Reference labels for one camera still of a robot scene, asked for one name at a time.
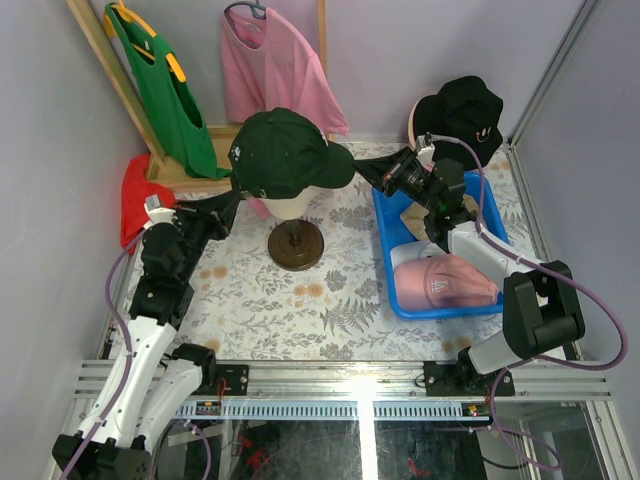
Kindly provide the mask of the khaki hat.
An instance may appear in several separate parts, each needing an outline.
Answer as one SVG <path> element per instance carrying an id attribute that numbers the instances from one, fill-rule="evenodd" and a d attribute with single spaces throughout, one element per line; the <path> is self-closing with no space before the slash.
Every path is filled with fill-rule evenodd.
<path id="1" fill-rule="evenodd" d="M 463 206 L 476 217 L 479 213 L 479 204 L 468 194 L 463 195 Z M 419 241 L 427 241 L 424 217 L 428 210 L 416 202 L 409 205 L 400 215 L 400 219 L 409 232 Z"/>

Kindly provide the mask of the blue plastic bin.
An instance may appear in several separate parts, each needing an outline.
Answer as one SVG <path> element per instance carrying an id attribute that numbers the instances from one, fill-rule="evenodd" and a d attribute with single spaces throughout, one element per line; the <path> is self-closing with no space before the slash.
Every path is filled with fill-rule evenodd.
<path id="1" fill-rule="evenodd" d="M 466 194 L 471 195 L 479 204 L 481 176 L 476 172 L 464 174 L 466 182 Z M 409 232 L 401 221 L 400 215 L 412 203 L 412 200 L 401 191 L 397 191 L 391 197 L 385 197 L 383 193 L 372 188 L 372 198 L 379 227 L 379 236 L 382 255 L 385 266 L 385 275 L 388 285 L 389 304 L 394 314 L 401 321 L 430 321 L 455 317 L 485 316 L 502 313 L 503 295 L 499 293 L 494 305 L 483 307 L 465 308 L 428 308 L 426 310 L 407 310 L 401 307 L 397 299 L 394 270 L 396 261 L 392 250 L 407 243 L 415 243 L 415 237 Z M 509 244 L 509 239 L 502 222 L 497 203 L 489 180 L 485 180 L 483 219 L 488 230 Z"/>

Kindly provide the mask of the cream foam mannequin head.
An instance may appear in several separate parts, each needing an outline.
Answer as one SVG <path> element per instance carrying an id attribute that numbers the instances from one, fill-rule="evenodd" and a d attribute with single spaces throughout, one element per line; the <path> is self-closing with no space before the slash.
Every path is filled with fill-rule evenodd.
<path id="1" fill-rule="evenodd" d="M 296 197 L 290 199 L 264 199 L 263 203 L 269 213 L 283 221 L 296 220 L 308 209 L 311 201 L 321 193 L 314 186 L 303 189 Z"/>

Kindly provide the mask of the dark green cap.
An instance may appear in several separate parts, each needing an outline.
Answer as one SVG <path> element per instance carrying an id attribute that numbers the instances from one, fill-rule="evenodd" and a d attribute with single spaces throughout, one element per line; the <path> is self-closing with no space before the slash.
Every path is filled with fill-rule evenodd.
<path id="1" fill-rule="evenodd" d="M 230 147 L 234 189 L 258 199 L 288 200 L 308 187 L 339 189 L 354 175 L 347 148 L 286 108 L 250 116 Z"/>

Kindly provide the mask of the dark mannequin base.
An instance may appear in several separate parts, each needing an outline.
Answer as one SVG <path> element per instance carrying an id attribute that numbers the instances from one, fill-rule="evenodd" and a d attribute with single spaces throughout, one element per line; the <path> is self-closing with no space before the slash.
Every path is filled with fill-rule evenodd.
<path id="1" fill-rule="evenodd" d="M 274 228 L 268 239 L 268 253 L 274 263 L 288 271 L 315 266 L 324 252 L 324 237 L 313 223 L 288 220 Z"/>

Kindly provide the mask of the black hat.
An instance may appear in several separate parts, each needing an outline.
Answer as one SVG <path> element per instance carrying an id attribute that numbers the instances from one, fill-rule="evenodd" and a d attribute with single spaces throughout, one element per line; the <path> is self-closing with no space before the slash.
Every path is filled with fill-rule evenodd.
<path id="1" fill-rule="evenodd" d="M 486 166 L 503 142 L 498 123 L 503 100 L 478 76 L 464 76 L 445 83 L 434 95 L 421 98 L 414 116 L 414 133 L 455 137 L 465 144 L 439 141 L 435 162 L 448 158 L 466 171 Z"/>

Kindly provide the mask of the pink t-shirt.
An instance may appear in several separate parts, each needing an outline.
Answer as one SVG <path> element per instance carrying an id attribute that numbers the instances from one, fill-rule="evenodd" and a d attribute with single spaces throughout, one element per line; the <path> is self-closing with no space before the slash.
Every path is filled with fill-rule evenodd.
<path id="1" fill-rule="evenodd" d="M 276 10 L 268 8 L 263 19 L 232 10 L 224 13 L 220 49 L 230 121 L 243 123 L 260 111 L 283 107 L 325 134 L 349 133 L 318 54 Z"/>

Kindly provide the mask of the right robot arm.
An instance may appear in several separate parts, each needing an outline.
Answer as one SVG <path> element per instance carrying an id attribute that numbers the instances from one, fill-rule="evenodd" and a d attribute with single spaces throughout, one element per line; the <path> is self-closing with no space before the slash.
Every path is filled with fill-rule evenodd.
<path id="1" fill-rule="evenodd" d="M 585 324 L 569 267 L 513 249 L 482 218 L 488 189 L 477 174 L 444 159 L 432 167 L 405 147 L 356 171 L 373 187 L 390 303 L 405 320 L 500 310 L 501 330 L 462 349 L 452 364 L 424 364 L 430 396 L 481 395 L 513 389 L 498 377 L 583 337 Z"/>

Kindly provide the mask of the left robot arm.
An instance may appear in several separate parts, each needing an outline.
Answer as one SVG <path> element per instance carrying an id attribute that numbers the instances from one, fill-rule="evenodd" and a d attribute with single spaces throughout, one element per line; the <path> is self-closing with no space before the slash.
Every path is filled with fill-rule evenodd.
<path id="1" fill-rule="evenodd" d="M 154 452 L 179 407 L 218 386 L 213 350 L 170 346 L 193 299 L 191 277 L 205 247 L 229 236 L 240 201 L 236 189 L 171 207 L 156 195 L 146 198 L 147 221 L 122 250 L 139 251 L 143 264 L 130 318 L 108 306 L 123 345 L 77 431 L 55 441 L 61 478 L 151 478 Z"/>

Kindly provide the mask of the wooden clothes rack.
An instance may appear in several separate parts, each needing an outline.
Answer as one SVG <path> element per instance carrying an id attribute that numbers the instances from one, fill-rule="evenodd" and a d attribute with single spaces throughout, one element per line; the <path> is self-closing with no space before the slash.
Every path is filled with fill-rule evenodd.
<path id="1" fill-rule="evenodd" d="M 229 179 L 217 181 L 191 177 L 179 162 L 166 154 L 149 123 L 135 86 L 130 81 L 94 8 L 89 1 L 69 0 L 66 3 L 150 152 L 149 166 L 145 172 L 146 179 L 167 187 L 174 193 L 210 193 L 229 189 Z M 312 1 L 312 5 L 314 13 L 311 14 L 311 18 L 315 19 L 317 24 L 318 56 L 326 73 L 326 1 Z M 222 167 L 231 166 L 226 154 L 239 129 L 240 126 L 235 124 L 208 125 L 211 142 L 218 163 Z"/>

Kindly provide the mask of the green tank top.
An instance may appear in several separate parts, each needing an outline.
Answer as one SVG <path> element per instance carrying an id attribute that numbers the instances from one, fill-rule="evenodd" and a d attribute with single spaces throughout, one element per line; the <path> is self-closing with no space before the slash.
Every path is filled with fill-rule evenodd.
<path id="1" fill-rule="evenodd" d="M 191 177 L 227 178 L 231 171 L 218 164 L 204 116 L 191 89 L 169 71 L 165 56 L 169 52 L 175 54 L 173 48 L 158 33 L 149 38 L 135 23 L 123 21 L 111 8 L 113 3 L 105 6 L 104 13 L 114 23 L 116 38 L 122 44 L 142 105 L 162 148 Z M 145 40 L 155 49 L 154 61 L 133 48 L 133 43 L 144 45 Z"/>

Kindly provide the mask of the red cloth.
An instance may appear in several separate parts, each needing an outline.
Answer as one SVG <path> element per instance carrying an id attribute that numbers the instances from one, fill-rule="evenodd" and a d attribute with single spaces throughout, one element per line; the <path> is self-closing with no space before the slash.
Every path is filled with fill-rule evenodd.
<path id="1" fill-rule="evenodd" d="M 132 255 L 135 247 L 132 242 L 145 230 L 143 225 L 148 220 L 144 211 L 144 202 L 148 196 L 157 194 L 162 204 L 172 208 L 176 203 L 173 192 L 162 185 L 146 178 L 150 165 L 150 154 L 142 154 L 129 162 L 121 185 L 121 228 L 120 243 L 123 248 L 129 246 L 128 254 Z"/>

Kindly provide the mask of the white cap in bin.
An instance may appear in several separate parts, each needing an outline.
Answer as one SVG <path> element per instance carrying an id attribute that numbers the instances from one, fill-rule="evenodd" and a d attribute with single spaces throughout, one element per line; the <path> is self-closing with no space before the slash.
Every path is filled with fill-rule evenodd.
<path id="1" fill-rule="evenodd" d="M 390 250 L 390 258 L 392 269 L 395 270 L 399 265 L 435 256 L 445 255 L 437 244 L 428 240 L 420 240 L 397 245 Z"/>

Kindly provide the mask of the pink baseball cap in bin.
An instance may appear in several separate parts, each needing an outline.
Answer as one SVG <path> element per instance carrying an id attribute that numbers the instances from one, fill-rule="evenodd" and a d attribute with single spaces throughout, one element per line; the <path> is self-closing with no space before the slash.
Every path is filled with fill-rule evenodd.
<path id="1" fill-rule="evenodd" d="M 494 305 L 496 284 L 466 260 L 452 255 L 408 261 L 394 271 L 401 308 L 418 311 Z"/>

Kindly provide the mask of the aluminium rail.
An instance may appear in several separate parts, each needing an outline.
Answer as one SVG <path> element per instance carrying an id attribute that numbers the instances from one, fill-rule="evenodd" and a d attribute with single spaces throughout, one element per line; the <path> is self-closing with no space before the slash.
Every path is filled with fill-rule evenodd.
<path id="1" fill-rule="evenodd" d="M 508 373 L 498 393 L 457 395 L 451 376 L 436 364 L 416 362 L 227 362 L 223 392 L 198 393 L 198 372 L 157 367 L 131 381 L 113 414 L 137 423 L 152 411 L 153 389 L 161 393 L 163 418 L 194 420 L 424 420 L 488 423 L 538 421 L 582 410 L 592 422 L 613 415 L 612 396 L 598 372 L 535 362 Z"/>

